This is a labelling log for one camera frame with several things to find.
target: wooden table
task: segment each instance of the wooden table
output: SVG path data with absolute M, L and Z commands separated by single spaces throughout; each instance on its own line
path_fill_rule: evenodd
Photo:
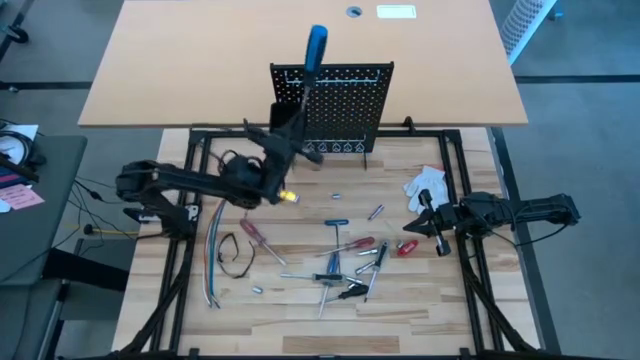
M 380 18 L 393 4 L 416 17 Z M 124 2 L 79 124 L 266 124 L 269 64 L 302 63 L 312 24 L 326 64 L 394 62 L 383 126 L 527 123 L 487 0 L 162 0 Z
M 500 184 L 483 128 L 462 129 L 465 156 L 474 191 L 500 193 Z M 187 148 L 187 130 L 165 130 L 158 160 L 181 166 Z M 214 140 L 217 153 L 231 148 L 245 155 L 261 155 L 246 140 Z M 457 173 L 455 158 L 452 159 Z M 215 160 L 209 164 L 215 169 Z M 423 165 L 441 167 L 435 139 L 379 138 L 369 156 L 369 169 L 362 168 L 361 157 L 328 156 L 323 168 L 301 159 L 289 176 L 287 187 L 301 197 L 298 205 L 261 206 L 249 212 L 272 246 L 289 261 L 280 266 L 262 248 L 247 278 L 232 280 L 215 269 L 216 294 L 222 309 L 210 309 L 203 299 L 201 276 L 204 233 L 217 198 L 205 197 L 196 244 L 196 257 L 188 292 L 180 341 L 180 353 L 199 347 L 200 354 L 457 354 L 459 348 L 473 348 L 457 249 L 452 234 L 445 233 L 453 253 L 439 258 L 435 241 L 407 233 L 402 226 L 416 218 L 407 210 L 408 198 L 402 185 L 416 176 Z M 333 200 L 332 193 L 342 199 Z M 367 217 L 379 204 L 385 210 L 372 222 Z M 219 239 L 234 232 L 240 244 L 238 268 L 250 254 L 248 237 L 238 225 L 244 210 L 227 205 Z M 281 272 L 310 274 L 322 272 L 327 258 L 314 253 L 335 245 L 334 230 L 323 225 L 325 219 L 348 218 L 342 227 L 342 242 L 374 236 L 376 239 L 418 239 L 418 249 L 407 258 L 393 254 L 376 282 L 373 298 L 329 303 L 322 320 L 317 319 L 321 285 L 298 279 L 282 279 Z M 144 233 L 158 232 L 157 226 L 143 226 Z M 499 231 L 510 236 L 507 228 Z M 127 344 L 155 308 L 168 247 L 166 239 L 140 241 L 136 248 L 131 276 L 125 294 L 113 348 Z M 498 306 L 525 340 L 537 346 L 518 256 L 513 247 L 499 238 L 485 239 L 487 261 Z M 369 257 L 343 253 L 343 272 L 370 261 Z M 371 275 L 361 276 L 369 281 Z M 264 289 L 261 295 L 253 285 Z M 339 290 L 332 289 L 331 295 Z M 490 347 L 488 324 L 484 319 L 485 342 Z M 173 311 L 168 312 L 171 322 Z M 166 348 L 170 327 L 165 326 L 161 348 Z

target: pink sticky note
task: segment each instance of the pink sticky note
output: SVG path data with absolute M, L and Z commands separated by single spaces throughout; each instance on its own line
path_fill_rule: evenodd
M 44 200 L 42 200 L 35 191 L 22 184 L 0 189 L 0 199 L 4 200 L 4 202 L 9 204 L 15 210 L 20 210 L 44 202 Z

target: paper label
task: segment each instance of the paper label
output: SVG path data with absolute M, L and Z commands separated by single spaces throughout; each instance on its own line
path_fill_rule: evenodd
M 22 184 L 0 189 L 0 199 L 15 210 L 24 209 L 44 202 L 35 191 Z
M 378 5 L 380 19 L 415 19 L 416 16 L 414 5 Z

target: blue screwdriver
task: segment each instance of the blue screwdriver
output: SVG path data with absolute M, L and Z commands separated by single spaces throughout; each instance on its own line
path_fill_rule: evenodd
M 311 27 L 309 41 L 307 42 L 307 54 L 304 59 L 304 77 L 302 79 L 304 95 L 302 96 L 302 103 L 300 105 L 300 111 L 302 113 L 304 113 L 307 101 L 309 101 L 311 88 L 313 88 L 316 77 L 320 73 L 320 64 L 324 56 L 324 49 L 327 47 L 328 36 L 329 31 L 326 27 L 322 25 L 313 25 Z
M 327 264 L 327 274 L 335 274 L 338 271 L 338 253 L 331 254 L 329 257 L 329 263 Z M 324 304 L 327 301 L 327 293 L 329 292 L 329 287 L 331 287 L 331 283 L 326 283 L 324 285 L 324 294 L 322 294 L 322 300 L 320 301 L 320 311 L 318 312 L 318 319 L 322 318 L 322 312 L 324 311 Z

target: gray table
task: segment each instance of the gray table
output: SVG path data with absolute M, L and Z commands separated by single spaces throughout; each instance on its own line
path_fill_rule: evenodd
M 0 279 L 51 248 L 78 172 L 87 139 L 82 136 L 46 136 L 36 146 L 47 163 L 37 169 L 40 182 L 33 190 L 44 203 L 0 214 Z M 47 256 L 41 256 L 2 285 L 31 285 L 40 279 Z

